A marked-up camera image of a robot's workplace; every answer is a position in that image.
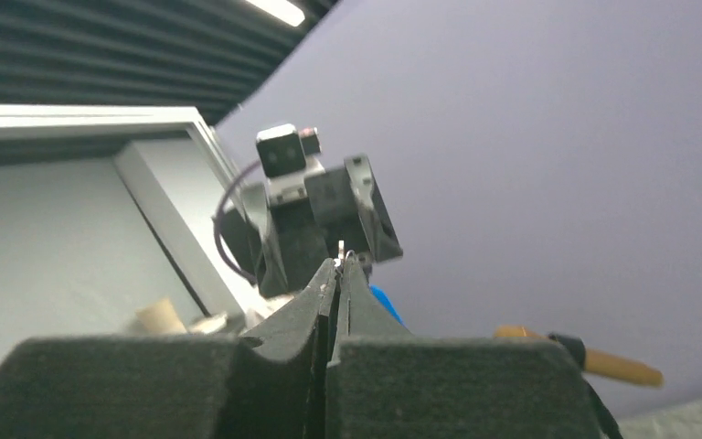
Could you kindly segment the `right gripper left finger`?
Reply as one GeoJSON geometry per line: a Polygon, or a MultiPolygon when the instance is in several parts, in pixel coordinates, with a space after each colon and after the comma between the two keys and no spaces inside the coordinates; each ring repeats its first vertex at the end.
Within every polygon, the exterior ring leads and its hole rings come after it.
{"type": "Polygon", "coordinates": [[[31,338],[0,365],[0,438],[327,438],[338,272],[240,336],[31,338]]]}

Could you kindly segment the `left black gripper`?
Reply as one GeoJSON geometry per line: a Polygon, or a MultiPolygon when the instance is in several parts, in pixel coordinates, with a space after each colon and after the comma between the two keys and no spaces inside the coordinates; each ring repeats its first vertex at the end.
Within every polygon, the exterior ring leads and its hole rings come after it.
{"type": "Polygon", "coordinates": [[[265,195],[265,222],[254,223],[252,212],[226,209],[242,179],[256,168],[248,166],[225,189],[218,203],[218,254],[244,280],[259,288],[265,298],[304,289],[320,263],[337,249],[332,234],[315,218],[315,209],[328,204],[317,198],[321,183],[350,183],[361,241],[350,244],[369,263],[388,262],[403,256],[386,204],[367,155],[356,155],[337,167],[305,179],[306,196],[274,203],[265,195]]]}

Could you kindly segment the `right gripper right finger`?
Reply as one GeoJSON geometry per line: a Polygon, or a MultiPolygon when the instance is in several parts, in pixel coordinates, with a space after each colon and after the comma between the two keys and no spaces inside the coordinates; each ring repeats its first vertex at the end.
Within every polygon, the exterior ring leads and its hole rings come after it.
{"type": "Polygon", "coordinates": [[[330,438],[598,438],[563,347],[521,337],[419,337],[370,293],[357,257],[339,285],[327,367],[330,438]]]}

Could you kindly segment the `silver key with ring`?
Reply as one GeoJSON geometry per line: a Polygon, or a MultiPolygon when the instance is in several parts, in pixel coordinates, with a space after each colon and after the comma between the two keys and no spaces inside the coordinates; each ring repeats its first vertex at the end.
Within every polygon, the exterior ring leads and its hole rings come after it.
{"type": "Polygon", "coordinates": [[[339,240],[337,243],[337,255],[334,258],[335,270],[338,273],[342,273],[346,268],[348,259],[355,255],[356,251],[353,248],[348,248],[345,240],[339,240]]]}

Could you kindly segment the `blue key tag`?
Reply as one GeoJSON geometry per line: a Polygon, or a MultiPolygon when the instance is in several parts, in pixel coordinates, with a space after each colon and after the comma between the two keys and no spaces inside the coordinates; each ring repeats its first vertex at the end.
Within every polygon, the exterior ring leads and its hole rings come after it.
{"type": "Polygon", "coordinates": [[[388,313],[401,325],[405,326],[402,318],[400,317],[398,311],[396,310],[395,306],[392,304],[390,299],[388,298],[387,294],[384,292],[384,290],[378,286],[375,285],[370,285],[369,286],[371,294],[378,300],[378,302],[388,311],[388,313]]]}

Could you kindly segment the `gold microphone on black stand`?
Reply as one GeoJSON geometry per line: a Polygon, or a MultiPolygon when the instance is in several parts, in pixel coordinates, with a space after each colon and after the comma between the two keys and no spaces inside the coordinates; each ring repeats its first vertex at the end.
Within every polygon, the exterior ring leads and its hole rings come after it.
{"type": "MultiPolygon", "coordinates": [[[[665,384],[664,375],[659,369],[640,360],[587,348],[579,337],[555,332],[541,335],[523,326],[500,326],[495,330],[494,337],[526,337],[548,340],[566,349],[583,372],[641,387],[661,388],[665,384]]],[[[591,406],[597,416],[603,435],[606,438],[623,438],[620,426],[611,411],[593,387],[589,383],[586,383],[586,386],[591,406]]]]}

